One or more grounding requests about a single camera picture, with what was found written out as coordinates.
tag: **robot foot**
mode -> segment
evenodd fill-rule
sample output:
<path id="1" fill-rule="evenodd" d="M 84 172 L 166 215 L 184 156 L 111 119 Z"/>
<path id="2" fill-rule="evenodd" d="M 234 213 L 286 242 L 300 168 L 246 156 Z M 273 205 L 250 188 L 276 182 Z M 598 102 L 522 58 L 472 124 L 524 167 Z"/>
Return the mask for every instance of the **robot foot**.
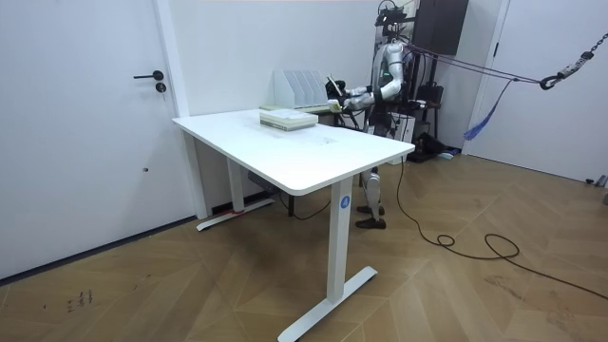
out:
<path id="1" fill-rule="evenodd" d="M 361 205 L 357 207 L 357 211 L 363 214 L 371 214 L 371 208 L 367 205 Z M 380 209 L 378 210 L 381 216 L 384 216 L 384 207 L 380 205 Z"/>
<path id="2" fill-rule="evenodd" d="M 363 229 L 387 229 L 387 223 L 383 219 L 375 220 L 373 218 L 363 219 L 354 223 L 357 228 Z"/>

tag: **white desk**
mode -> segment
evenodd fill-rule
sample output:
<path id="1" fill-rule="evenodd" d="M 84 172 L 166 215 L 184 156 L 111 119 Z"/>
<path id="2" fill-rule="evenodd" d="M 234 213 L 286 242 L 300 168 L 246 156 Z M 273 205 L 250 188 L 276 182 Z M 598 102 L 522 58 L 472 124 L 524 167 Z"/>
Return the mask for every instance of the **white desk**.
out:
<path id="1" fill-rule="evenodd" d="M 294 196 L 332 185 L 327 298 L 278 337 L 279 342 L 294 342 L 377 274 L 368 266 L 345 282 L 352 176 L 405 156 L 414 146 L 322 124 L 283 132 L 261 125 L 259 112 L 252 109 L 173 121 L 228 160 L 234 212 L 202 223 L 199 230 L 273 202 L 266 199 L 244 207 L 241 166 Z"/>

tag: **blue strap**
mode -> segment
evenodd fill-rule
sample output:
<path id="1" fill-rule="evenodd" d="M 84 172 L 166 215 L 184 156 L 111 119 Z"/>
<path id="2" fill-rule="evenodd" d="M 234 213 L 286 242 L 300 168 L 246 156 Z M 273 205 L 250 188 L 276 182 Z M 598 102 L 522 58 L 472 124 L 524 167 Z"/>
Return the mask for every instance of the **blue strap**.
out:
<path id="1" fill-rule="evenodd" d="M 519 80 L 515 78 L 515 79 L 509 80 L 509 82 L 506 83 L 506 85 L 503 88 L 503 91 L 501 92 L 501 95 L 498 97 L 498 99 L 496 100 L 496 103 L 492 106 L 492 109 L 490 109 L 489 113 L 487 113 L 487 115 L 485 116 L 485 119 L 483 119 L 480 123 L 477 123 L 473 128 L 467 130 L 467 132 L 465 133 L 466 140 L 472 141 L 484 129 L 484 127 L 490 121 L 490 118 L 492 117 L 492 115 L 494 115 L 494 112 L 496 111 L 496 107 L 498 107 L 498 103 L 501 101 L 501 98 L 503 97 L 504 92 L 506 91 L 506 89 L 509 87 L 509 85 L 513 81 L 518 82 Z"/>

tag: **humanoid robot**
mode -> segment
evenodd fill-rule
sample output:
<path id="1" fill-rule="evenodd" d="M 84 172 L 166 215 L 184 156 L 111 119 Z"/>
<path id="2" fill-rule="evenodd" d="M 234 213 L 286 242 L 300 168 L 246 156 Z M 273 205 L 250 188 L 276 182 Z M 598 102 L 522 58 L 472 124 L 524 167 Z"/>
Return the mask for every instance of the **humanoid robot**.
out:
<path id="1" fill-rule="evenodd" d="M 395 104 L 407 103 L 407 83 L 405 68 L 412 59 L 412 53 L 407 43 L 399 40 L 399 23 L 403 22 L 405 14 L 399 10 L 386 9 L 381 12 L 376 21 L 382 32 L 376 35 L 376 51 L 371 69 L 371 85 L 354 89 L 340 89 L 344 86 L 341 81 L 330 79 L 339 99 L 329 100 L 330 108 L 335 113 L 365 110 L 364 132 L 369 128 L 373 134 L 386 137 L 391 130 L 393 118 L 390 114 Z M 377 168 L 361 174 L 361 183 L 365 190 L 368 205 L 357 207 L 357 211 L 371 214 L 371 218 L 357 221 L 359 228 L 385 229 L 387 224 L 381 218 L 384 208 L 380 201 L 380 176 Z"/>

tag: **door frame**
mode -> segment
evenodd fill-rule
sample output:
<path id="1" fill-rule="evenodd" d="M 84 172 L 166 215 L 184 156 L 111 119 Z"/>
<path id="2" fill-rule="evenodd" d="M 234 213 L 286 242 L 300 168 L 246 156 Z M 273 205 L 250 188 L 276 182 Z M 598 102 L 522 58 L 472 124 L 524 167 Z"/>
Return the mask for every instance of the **door frame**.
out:
<path id="1" fill-rule="evenodd" d="M 175 110 L 178 117 L 189 117 L 190 108 L 186 94 L 183 72 L 181 70 L 180 51 L 173 25 L 173 16 L 169 0 L 153 0 L 157 14 L 157 23 L 161 34 L 161 46 L 164 51 L 164 59 L 168 67 L 168 80 L 173 96 Z M 194 137 L 181 132 L 183 136 L 184 148 L 182 151 L 188 160 L 185 169 L 188 170 L 188 184 L 194 205 L 194 211 L 198 219 L 207 218 L 208 211 L 200 179 L 199 159 L 195 147 Z"/>
<path id="2" fill-rule="evenodd" d="M 487 51 L 487 57 L 485 57 L 484 67 L 492 67 L 494 65 L 494 50 L 496 49 L 496 45 L 501 41 L 501 37 L 503 35 L 504 23 L 506 21 L 506 15 L 509 11 L 509 6 L 511 5 L 511 0 L 502 0 L 501 8 L 498 12 L 498 18 L 496 20 L 496 26 L 494 27 L 494 34 L 492 35 L 492 40 L 490 41 L 490 46 Z M 482 75 L 482 80 L 479 83 L 479 89 L 477 90 L 477 97 L 475 98 L 475 105 L 473 106 L 473 112 L 471 113 L 471 119 L 468 123 L 468 129 L 474 127 L 484 116 L 486 113 L 482 113 L 482 103 L 484 102 L 485 89 L 487 87 L 487 83 L 489 81 L 490 76 Z M 473 148 L 473 141 L 465 140 L 465 145 L 463 146 L 463 154 L 469 155 Z"/>

